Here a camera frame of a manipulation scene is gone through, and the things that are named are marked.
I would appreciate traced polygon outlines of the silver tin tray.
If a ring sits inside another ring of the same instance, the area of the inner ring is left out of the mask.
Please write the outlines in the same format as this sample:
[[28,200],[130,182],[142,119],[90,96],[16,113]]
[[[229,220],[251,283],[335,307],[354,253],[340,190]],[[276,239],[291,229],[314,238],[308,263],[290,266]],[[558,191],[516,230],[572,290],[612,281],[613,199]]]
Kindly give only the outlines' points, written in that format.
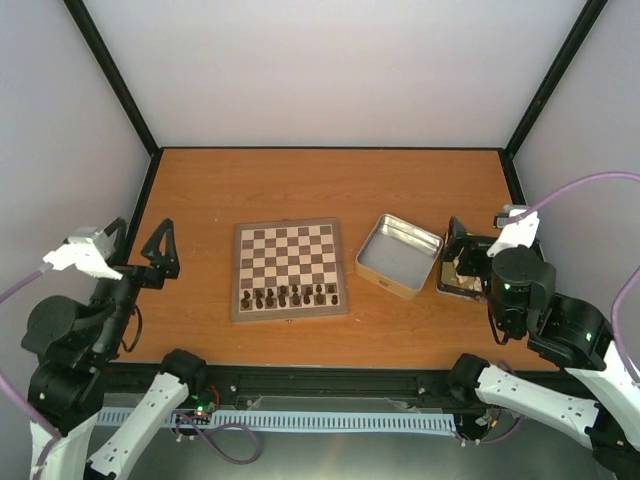
[[355,257],[355,273],[405,299],[423,289],[443,239],[391,214],[383,214]]

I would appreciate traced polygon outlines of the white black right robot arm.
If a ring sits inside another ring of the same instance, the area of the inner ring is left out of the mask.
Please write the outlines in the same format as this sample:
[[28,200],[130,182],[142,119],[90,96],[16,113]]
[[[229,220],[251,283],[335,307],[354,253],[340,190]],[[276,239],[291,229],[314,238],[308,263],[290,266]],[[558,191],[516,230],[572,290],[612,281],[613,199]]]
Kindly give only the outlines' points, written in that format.
[[556,269],[533,243],[474,235],[451,218],[441,263],[479,279],[497,344],[525,339],[529,350],[577,379],[593,397],[553,391],[469,353],[450,370],[449,390],[460,402],[506,408],[560,431],[617,478],[636,479],[639,383],[619,355],[612,322],[588,302],[558,293]]

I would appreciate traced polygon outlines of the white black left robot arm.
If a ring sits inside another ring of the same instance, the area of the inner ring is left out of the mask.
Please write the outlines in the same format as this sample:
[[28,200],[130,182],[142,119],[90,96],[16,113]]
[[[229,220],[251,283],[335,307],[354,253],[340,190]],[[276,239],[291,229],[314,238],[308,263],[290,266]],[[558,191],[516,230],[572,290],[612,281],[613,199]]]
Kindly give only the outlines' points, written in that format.
[[176,349],[116,433],[88,452],[104,404],[106,367],[125,347],[139,292],[160,290],[180,272],[172,220],[163,220],[143,246],[146,266],[116,262],[126,228],[122,218],[103,229],[81,228],[43,258],[52,270],[75,267],[98,283],[88,303],[51,296],[27,320],[21,346],[39,360],[27,396],[34,479],[126,479],[169,415],[207,393],[205,361]]

